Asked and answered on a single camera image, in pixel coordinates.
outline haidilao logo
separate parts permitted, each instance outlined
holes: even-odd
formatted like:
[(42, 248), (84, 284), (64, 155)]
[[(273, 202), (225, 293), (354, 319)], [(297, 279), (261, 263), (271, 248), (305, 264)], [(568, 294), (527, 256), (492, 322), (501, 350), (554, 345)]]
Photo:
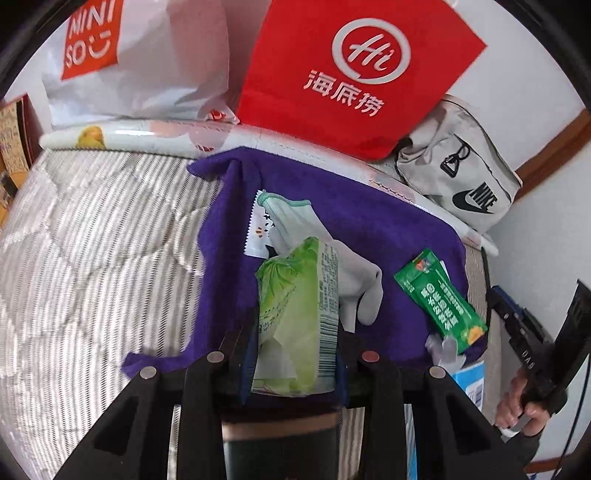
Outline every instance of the haidilao logo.
[(342, 27), (333, 40), (332, 56), (341, 72), (366, 85), (397, 79), (411, 60), (404, 33), (379, 18), (359, 18)]

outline white plastic bag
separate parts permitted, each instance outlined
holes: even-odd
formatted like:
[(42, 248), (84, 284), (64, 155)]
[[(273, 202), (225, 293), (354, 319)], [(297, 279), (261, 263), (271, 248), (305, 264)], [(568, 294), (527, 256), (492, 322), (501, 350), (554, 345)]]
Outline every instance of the white plastic bag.
[(151, 118), (236, 122), (220, 0), (90, 0), (44, 45), (54, 128)]

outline red paper bag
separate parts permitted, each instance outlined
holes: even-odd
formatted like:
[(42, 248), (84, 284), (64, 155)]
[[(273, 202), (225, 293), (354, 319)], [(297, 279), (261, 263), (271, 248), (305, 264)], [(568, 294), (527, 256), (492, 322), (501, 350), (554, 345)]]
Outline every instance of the red paper bag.
[(485, 47), (443, 0), (273, 0), (238, 117), (379, 160)]

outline hand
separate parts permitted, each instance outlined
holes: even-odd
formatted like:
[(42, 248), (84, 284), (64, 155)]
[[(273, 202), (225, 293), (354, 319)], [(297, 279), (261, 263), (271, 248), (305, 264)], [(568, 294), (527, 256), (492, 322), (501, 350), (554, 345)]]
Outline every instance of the hand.
[[(495, 423), (503, 429), (514, 427), (519, 421), (519, 415), (523, 413), (521, 408), (521, 395), (527, 385), (527, 376), (525, 370), (520, 368), (511, 380), (511, 391), (503, 395), (503, 399), (496, 406)], [(535, 402), (529, 402), (525, 406), (525, 414), (531, 420), (521, 429), (521, 433), (526, 437), (533, 437), (546, 426), (550, 419), (550, 414), (544, 408)]]

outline black cable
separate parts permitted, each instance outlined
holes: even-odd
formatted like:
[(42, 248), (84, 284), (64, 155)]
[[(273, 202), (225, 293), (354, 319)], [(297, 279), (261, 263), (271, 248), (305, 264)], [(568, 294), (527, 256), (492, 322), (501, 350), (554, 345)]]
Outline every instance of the black cable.
[(566, 452), (569, 449), (570, 441), (573, 439), (574, 430), (577, 427), (577, 422), (579, 421), (579, 415), (581, 415), (581, 410), (583, 409), (583, 402), (585, 401), (585, 394), (587, 393), (587, 384), (589, 383), (589, 371), (591, 371), (591, 355), (587, 359), (587, 373), (585, 374), (585, 382), (583, 384), (583, 390), (581, 391), (581, 398), (579, 400), (579, 407), (577, 408), (577, 413), (574, 416), (573, 426), (570, 429), (569, 439), (566, 440), (566, 445), (564, 445), (564, 450), (562, 451), (562, 455), (560, 455), (560, 460), (558, 460), (558, 465), (554, 469), (554, 473), (552, 474), (552, 478), (550, 480), (554, 480), (556, 475), (558, 475), (558, 471), (562, 466), (562, 461), (566, 456)]

